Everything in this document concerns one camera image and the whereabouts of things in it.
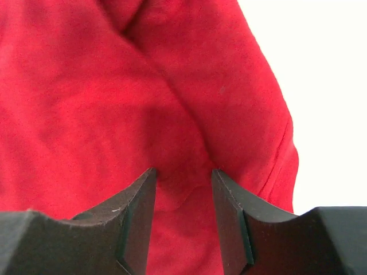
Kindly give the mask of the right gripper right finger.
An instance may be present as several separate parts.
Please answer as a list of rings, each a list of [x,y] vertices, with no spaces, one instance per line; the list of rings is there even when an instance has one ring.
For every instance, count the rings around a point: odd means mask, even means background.
[[[284,211],[221,170],[212,191],[225,274],[365,274],[366,208]]]

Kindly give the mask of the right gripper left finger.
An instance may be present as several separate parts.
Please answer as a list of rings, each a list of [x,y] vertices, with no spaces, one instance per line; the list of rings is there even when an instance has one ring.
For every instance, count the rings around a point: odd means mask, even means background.
[[[2,274],[145,274],[156,171],[70,220],[1,212]]]

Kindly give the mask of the red t shirt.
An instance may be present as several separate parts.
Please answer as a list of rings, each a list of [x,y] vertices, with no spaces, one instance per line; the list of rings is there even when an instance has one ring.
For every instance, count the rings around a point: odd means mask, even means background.
[[[2,1],[1,209],[158,170],[148,274],[222,274],[210,175],[292,211],[292,118],[237,1]]]

